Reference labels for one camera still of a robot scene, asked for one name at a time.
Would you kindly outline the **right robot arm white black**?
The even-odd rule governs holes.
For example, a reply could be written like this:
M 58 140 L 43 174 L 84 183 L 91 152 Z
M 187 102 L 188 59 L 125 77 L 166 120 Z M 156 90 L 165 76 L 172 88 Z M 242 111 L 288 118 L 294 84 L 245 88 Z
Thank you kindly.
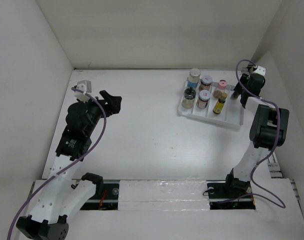
M 242 107 L 254 118 L 249 131 L 249 146 L 223 184 L 226 198 L 230 200 L 249 196 L 247 190 L 251 183 L 265 190 L 253 180 L 254 172 L 286 140 L 290 111 L 259 97 L 265 82 L 265 77 L 259 73 L 243 73 L 233 90 L 232 96 L 241 96 Z

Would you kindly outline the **yellow label cork bottle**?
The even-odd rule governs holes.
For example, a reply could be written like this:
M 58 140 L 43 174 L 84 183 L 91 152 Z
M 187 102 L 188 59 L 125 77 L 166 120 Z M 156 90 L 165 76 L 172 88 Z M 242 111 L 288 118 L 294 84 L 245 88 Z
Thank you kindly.
M 228 94 L 227 93 L 222 93 L 221 96 L 218 98 L 214 108 L 213 108 L 213 113 L 214 114 L 220 114 L 223 110 L 223 107 L 226 103 L 226 99 L 228 97 Z

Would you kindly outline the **black grinder top jar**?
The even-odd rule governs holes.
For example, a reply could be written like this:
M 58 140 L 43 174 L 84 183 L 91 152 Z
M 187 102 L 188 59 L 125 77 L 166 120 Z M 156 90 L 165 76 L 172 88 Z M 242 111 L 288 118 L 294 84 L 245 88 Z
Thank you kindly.
M 188 87 L 184 90 L 181 105 L 185 109 L 191 109 L 194 105 L 194 100 L 196 97 L 196 91 L 192 87 Z

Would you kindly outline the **blue label silver lid jar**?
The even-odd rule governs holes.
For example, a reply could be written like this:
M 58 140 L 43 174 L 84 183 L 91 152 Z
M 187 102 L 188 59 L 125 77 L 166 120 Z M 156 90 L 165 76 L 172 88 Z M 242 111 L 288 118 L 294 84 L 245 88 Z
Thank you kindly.
M 201 71 L 198 68 L 192 68 L 187 78 L 187 87 L 195 89 L 200 81 Z

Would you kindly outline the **red label spice jar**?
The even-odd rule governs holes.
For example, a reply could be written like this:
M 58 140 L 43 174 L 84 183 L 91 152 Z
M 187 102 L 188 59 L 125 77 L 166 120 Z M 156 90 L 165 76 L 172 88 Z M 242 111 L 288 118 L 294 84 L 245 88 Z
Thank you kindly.
M 208 90 L 201 90 L 198 94 L 196 106 L 200 109 L 205 109 L 211 99 L 211 93 Z
M 200 79 L 200 85 L 198 90 L 203 91 L 207 90 L 209 91 L 213 83 L 213 78 L 210 75 L 203 75 Z

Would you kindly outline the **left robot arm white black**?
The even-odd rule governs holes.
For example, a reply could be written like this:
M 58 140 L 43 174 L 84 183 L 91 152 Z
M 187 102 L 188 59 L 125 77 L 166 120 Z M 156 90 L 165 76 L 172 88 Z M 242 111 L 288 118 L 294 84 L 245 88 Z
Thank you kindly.
M 84 158 L 98 145 L 91 135 L 99 120 L 107 125 L 107 118 L 121 110 L 121 96 L 100 91 L 102 99 L 73 87 L 78 95 L 67 109 L 66 126 L 55 151 L 48 179 L 32 194 L 40 193 L 34 208 L 26 216 L 15 217 L 16 228 L 30 240 L 64 240 L 69 223 L 90 198 L 99 198 L 104 191 L 103 177 L 87 172 L 72 187 L 72 178 Z

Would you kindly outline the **small black lid bottle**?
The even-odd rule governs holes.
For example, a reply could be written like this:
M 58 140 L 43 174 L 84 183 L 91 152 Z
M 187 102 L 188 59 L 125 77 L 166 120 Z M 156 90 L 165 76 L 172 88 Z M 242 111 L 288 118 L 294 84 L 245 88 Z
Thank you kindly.
M 238 97 L 240 96 L 240 94 L 237 91 L 234 91 L 231 96 L 230 99 L 231 100 L 236 100 Z

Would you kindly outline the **pink lid spice bottle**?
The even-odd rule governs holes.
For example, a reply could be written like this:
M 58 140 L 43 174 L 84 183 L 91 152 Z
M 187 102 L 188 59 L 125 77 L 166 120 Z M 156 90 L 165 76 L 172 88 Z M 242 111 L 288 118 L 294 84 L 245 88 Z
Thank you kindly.
M 217 86 L 215 87 L 215 89 L 212 92 L 213 97 L 216 99 L 220 98 L 222 96 L 222 94 L 225 93 L 227 85 L 228 85 L 227 81 L 224 79 L 221 79 L 217 83 Z

